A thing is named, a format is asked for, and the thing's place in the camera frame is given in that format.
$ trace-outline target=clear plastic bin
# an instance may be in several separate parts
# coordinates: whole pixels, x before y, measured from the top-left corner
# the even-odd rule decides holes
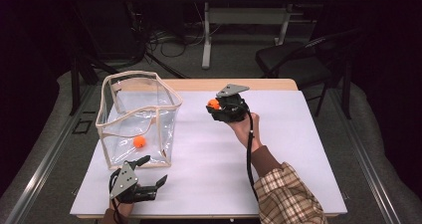
[[[109,169],[150,155],[142,167],[170,166],[177,111],[183,100],[156,73],[105,78],[96,127]]]

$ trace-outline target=human hand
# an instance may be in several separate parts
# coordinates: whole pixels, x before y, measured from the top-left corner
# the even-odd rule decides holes
[[[120,215],[128,217],[131,214],[134,206],[133,203],[119,203],[117,199],[115,199],[114,201]],[[115,211],[111,201],[109,202],[109,208]]]
[[[262,146],[260,140],[260,116],[257,113],[251,112],[251,117],[254,129],[251,152],[254,152]],[[248,147],[249,132],[251,130],[251,122],[248,114],[245,113],[245,118],[242,121],[227,122],[227,124],[233,129],[239,141],[245,147]]]

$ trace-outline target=black chair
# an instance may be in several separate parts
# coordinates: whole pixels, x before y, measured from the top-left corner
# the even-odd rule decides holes
[[[343,78],[343,111],[347,118],[350,89],[350,66],[362,31],[352,29],[342,33],[323,36],[306,44],[291,42],[260,50],[255,60],[264,72],[262,78],[293,79],[302,89],[323,84],[315,116],[328,88],[334,87]]]

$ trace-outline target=white desk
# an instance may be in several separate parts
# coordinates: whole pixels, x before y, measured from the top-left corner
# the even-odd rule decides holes
[[[139,169],[141,185],[168,174],[155,201],[136,203],[132,217],[256,217],[258,205],[246,172],[246,150],[230,127],[212,119],[208,100],[228,83],[250,86],[241,93],[252,112],[261,116],[262,142],[278,161],[287,161],[314,193],[327,215],[346,213],[344,202],[320,143],[303,94],[292,80],[169,81],[184,97],[176,119],[172,166]],[[195,92],[207,90],[212,92]],[[108,207],[107,169],[98,143],[71,214],[101,218]]]
[[[202,57],[202,69],[210,68],[211,57],[211,37],[210,37],[210,23],[216,24],[281,24],[279,37],[276,38],[276,45],[282,45],[286,31],[289,26],[292,5],[287,5],[286,8],[269,8],[269,9],[254,9],[254,8],[210,8],[209,4],[205,3],[204,9],[204,23],[205,23],[205,42],[204,54]]]

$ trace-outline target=white tabletop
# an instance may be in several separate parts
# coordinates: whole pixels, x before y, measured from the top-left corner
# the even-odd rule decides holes
[[[205,109],[216,92],[179,92],[183,99],[174,134],[172,166],[142,168],[141,185],[153,185],[168,174],[154,201],[136,203],[133,217],[213,218],[257,216],[258,205],[246,172],[246,149],[230,127]],[[275,158],[287,161],[319,200],[327,215],[346,213],[332,170],[302,92],[241,93],[261,117],[262,142]],[[108,207],[107,169],[97,144],[71,214],[102,217]]]

